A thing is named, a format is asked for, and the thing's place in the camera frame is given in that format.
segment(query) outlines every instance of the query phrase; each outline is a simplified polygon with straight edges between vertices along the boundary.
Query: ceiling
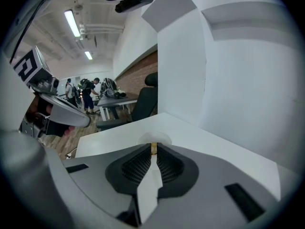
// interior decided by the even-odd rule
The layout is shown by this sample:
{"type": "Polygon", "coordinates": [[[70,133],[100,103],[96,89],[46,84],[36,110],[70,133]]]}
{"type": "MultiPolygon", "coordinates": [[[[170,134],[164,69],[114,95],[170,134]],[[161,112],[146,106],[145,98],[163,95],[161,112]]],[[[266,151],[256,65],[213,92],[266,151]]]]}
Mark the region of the ceiling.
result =
{"type": "Polygon", "coordinates": [[[35,45],[46,61],[87,59],[85,51],[89,51],[93,59],[112,60],[127,16],[126,13],[115,12],[117,3],[106,0],[50,0],[41,7],[28,28],[13,64],[35,45]],[[74,37],[64,16],[64,12],[70,9],[82,40],[74,37]]]}

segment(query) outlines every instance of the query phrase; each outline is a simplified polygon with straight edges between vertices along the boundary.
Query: black slot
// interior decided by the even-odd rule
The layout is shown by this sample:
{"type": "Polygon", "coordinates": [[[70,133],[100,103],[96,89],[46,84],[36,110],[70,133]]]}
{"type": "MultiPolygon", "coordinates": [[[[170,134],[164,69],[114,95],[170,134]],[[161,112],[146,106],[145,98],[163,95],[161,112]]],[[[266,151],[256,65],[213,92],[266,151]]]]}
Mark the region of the black slot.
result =
{"type": "Polygon", "coordinates": [[[73,172],[76,172],[76,171],[84,170],[88,167],[89,166],[87,166],[86,164],[81,164],[81,165],[67,167],[66,170],[70,174],[70,173],[73,173],[73,172]]]}
{"type": "Polygon", "coordinates": [[[224,188],[249,222],[265,212],[238,183],[227,185],[224,188]]]}

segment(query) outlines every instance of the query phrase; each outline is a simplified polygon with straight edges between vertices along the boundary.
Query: backpack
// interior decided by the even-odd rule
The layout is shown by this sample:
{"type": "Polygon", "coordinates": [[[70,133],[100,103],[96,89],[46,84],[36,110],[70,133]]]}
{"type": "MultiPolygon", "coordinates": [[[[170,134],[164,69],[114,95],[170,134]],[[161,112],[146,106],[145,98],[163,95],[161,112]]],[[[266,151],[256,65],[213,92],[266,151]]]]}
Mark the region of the backpack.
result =
{"type": "Polygon", "coordinates": [[[101,89],[103,89],[103,94],[106,97],[114,97],[114,93],[117,90],[115,82],[109,78],[104,79],[101,89]]]}
{"type": "Polygon", "coordinates": [[[71,83],[69,83],[68,85],[70,85],[71,87],[72,87],[72,97],[75,97],[75,96],[77,96],[77,89],[76,89],[76,87],[74,86],[74,84],[73,84],[73,86],[71,85],[71,83]]]}
{"type": "Polygon", "coordinates": [[[80,88],[81,90],[85,90],[85,89],[87,88],[87,84],[88,84],[89,82],[90,82],[90,81],[89,81],[87,78],[82,79],[78,86],[79,86],[79,88],[80,88]]]}

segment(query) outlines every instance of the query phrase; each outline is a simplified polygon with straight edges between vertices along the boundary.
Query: table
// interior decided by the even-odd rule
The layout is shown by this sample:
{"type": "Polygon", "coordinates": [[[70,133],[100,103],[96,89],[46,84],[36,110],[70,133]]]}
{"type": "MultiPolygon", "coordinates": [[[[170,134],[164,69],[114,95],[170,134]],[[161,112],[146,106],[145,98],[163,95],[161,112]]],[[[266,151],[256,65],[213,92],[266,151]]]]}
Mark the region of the table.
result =
{"type": "Polygon", "coordinates": [[[125,98],[119,98],[119,99],[108,98],[106,96],[103,96],[97,104],[97,106],[100,108],[100,111],[101,111],[102,120],[103,121],[106,120],[104,109],[106,110],[108,120],[110,119],[108,108],[103,107],[103,106],[109,105],[109,104],[116,104],[116,105],[123,105],[123,107],[124,107],[124,105],[127,105],[128,113],[130,114],[131,113],[130,104],[136,103],[138,101],[138,97],[139,97],[138,95],[130,94],[130,93],[126,93],[125,98]]]}

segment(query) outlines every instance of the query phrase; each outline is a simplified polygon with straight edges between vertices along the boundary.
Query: table leg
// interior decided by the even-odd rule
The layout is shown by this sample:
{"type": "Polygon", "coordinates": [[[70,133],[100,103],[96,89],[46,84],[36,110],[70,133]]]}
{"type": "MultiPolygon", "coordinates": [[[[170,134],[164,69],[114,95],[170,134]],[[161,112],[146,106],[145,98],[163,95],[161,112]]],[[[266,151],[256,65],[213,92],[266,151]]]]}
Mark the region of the table leg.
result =
{"type": "Polygon", "coordinates": [[[110,116],[109,116],[108,108],[105,108],[105,109],[106,109],[107,118],[108,118],[108,120],[110,120],[110,116]]]}
{"type": "Polygon", "coordinates": [[[106,121],[105,112],[104,112],[104,109],[102,107],[100,107],[100,111],[101,111],[102,120],[106,121]]]}
{"type": "Polygon", "coordinates": [[[128,113],[131,114],[131,109],[130,109],[131,105],[127,104],[127,108],[128,108],[128,113]]]}

